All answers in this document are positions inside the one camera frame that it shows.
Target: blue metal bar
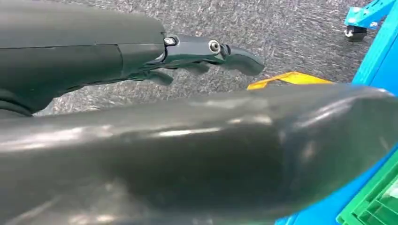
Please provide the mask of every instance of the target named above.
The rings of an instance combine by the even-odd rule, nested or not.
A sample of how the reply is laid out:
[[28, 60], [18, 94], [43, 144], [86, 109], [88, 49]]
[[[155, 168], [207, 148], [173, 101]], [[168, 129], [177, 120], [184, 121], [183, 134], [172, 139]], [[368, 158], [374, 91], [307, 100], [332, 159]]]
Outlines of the blue metal bar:
[[395, 2], [396, 0], [373, 0], [363, 8], [351, 7], [344, 24], [375, 30], [382, 18], [389, 14]]

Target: robotic hand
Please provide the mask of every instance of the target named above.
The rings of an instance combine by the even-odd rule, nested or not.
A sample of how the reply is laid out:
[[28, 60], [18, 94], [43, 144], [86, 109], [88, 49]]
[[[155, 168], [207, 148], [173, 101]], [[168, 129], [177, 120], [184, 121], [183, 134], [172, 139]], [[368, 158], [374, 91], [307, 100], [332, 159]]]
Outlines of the robotic hand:
[[[165, 52], [158, 58], [145, 63], [138, 72], [131, 73], [129, 80], [151, 80], [160, 85], [170, 85], [173, 78], [156, 69], [183, 68], [195, 75], [209, 70], [207, 64], [221, 66], [229, 70], [238, 70], [248, 76], [256, 76], [264, 69], [261, 59], [250, 52], [220, 44], [205, 37], [172, 35], [164, 39]], [[121, 80], [97, 82], [94, 84], [113, 83]]]
[[259, 74], [253, 54], [203, 37], [165, 36], [143, 15], [55, 3], [0, 0], [0, 109], [31, 115], [87, 85], [151, 80], [159, 68], [207, 72], [206, 64]]

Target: screw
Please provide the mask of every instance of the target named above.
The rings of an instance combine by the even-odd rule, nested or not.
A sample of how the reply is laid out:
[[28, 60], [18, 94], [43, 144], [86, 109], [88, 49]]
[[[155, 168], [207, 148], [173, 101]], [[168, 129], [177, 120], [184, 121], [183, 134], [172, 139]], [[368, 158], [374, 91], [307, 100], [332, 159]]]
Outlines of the screw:
[[354, 8], [352, 9], [352, 11], [353, 11], [354, 13], [358, 13], [358, 12], [360, 11], [360, 8], [359, 8], [359, 7], [354, 7]]
[[167, 37], [167, 38], [164, 39], [164, 44], [166, 46], [173, 46], [173, 45], [177, 45], [177, 42], [176, 42], [176, 40], [174, 38]]
[[357, 21], [357, 20], [356, 20], [355, 18], [353, 18], [353, 17], [348, 19], [348, 22], [349, 22], [349, 23], [353, 23], [353, 22], [355, 23], [356, 21]]
[[209, 48], [214, 53], [219, 53], [221, 50], [220, 44], [214, 40], [209, 41]]

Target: robotic finger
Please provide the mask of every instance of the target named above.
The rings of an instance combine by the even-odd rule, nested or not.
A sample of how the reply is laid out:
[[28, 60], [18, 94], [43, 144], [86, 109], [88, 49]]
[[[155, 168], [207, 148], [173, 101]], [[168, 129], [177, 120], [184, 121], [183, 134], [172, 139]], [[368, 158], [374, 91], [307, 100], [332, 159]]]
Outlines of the robotic finger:
[[[252, 53], [227, 44], [220, 44], [216, 40], [205, 37], [191, 37], [186, 35], [172, 35], [164, 39], [165, 53], [156, 60], [146, 63], [142, 68], [145, 75], [148, 70], [166, 68], [183, 68], [191, 73], [200, 75], [209, 70], [207, 64], [221, 66], [229, 70], [256, 76], [264, 69], [261, 59]], [[142, 72], [132, 74], [132, 80], [145, 80]], [[171, 82], [160, 82], [160, 84], [170, 84]]]

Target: blue frame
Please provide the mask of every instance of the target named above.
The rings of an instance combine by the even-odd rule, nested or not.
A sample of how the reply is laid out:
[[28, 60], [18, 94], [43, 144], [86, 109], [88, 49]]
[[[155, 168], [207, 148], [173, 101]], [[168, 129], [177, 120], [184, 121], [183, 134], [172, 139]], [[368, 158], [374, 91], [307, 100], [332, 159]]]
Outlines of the blue frame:
[[396, 0], [373, 0], [363, 8], [351, 7], [344, 24], [376, 30]]
[[[364, 10], [367, 8], [374, 10], [364, 15]], [[359, 10], [352, 7], [347, 14], [345, 24], [374, 29], [374, 27], [369, 27], [370, 21], [380, 21], [387, 14], [388, 16], [370, 46], [352, 84], [383, 88], [398, 96], [398, 0], [374, 0]], [[353, 16], [356, 16], [357, 21], [349, 23], [348, 20]], [[337, 215], [397, 148], [392, 149], [370, 170], [345, 187], [305, 210], [277, 220], [275, 225], [337, 225]]]

